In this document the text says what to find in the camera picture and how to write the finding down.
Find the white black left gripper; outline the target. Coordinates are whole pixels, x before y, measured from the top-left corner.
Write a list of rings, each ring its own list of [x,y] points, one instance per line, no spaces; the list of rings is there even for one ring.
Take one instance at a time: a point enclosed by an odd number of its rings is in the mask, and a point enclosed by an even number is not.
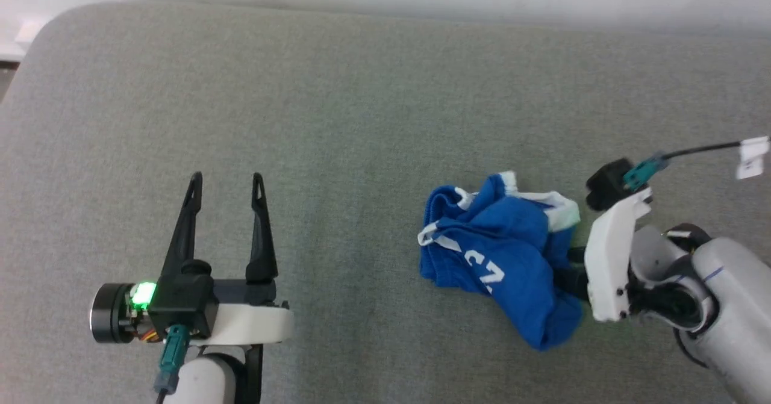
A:
[[[195,258],[196,215],[201,211],[203,174],[195,172],[185,193],[181,212],[166,252],[161,275],[206,275],[211,266]],[[248,283],[270,283],[278,277],[264,180],[259,172],[252,179],[251,207],[254,225]],[[290,338],[294,324],[289,303],[275,303],[275,284],[247,284],[242,279],[217,279],[214,295],[219,302],[209,335],[189,328],[192,346],[256,346],[281,343]],[[158,331],[147,311],[156,283],[107,283],[96,292],[90,309],[90,330],[97,343],[162,343],[167,328]]]

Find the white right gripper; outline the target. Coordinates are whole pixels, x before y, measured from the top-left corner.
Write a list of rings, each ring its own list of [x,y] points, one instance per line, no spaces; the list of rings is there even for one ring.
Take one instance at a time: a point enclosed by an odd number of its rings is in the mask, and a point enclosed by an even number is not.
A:
[[[584,269],[554,269],[556,289],[590,302],[599,322],[619,322],[628,313],[629,256],[638,219],[651,211],[647,188],[614,204],[592,223],[587,245],[571,247],[567,259]]]

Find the blue jersey with white trim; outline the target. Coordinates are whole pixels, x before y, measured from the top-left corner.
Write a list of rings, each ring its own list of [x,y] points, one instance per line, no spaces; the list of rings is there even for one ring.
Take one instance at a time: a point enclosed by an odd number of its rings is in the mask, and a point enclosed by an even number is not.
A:
[[[548,351],[571,338],[580,300],[559,289],[580,223],[578,204],[557,193],[524,192],[517,174],[494,173],[476,192],[435,188],[418,233],[419,273],[438,288],[492,297],[521,338]]]

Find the white wall baseboard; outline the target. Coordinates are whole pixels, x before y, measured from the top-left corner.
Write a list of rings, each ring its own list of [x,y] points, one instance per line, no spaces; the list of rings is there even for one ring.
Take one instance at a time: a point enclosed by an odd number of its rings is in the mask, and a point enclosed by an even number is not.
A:
[[[30,50],[31,43],[49,21],[49,18],[33,18],[14,22],[0,18],[0,61],[22,61]]]

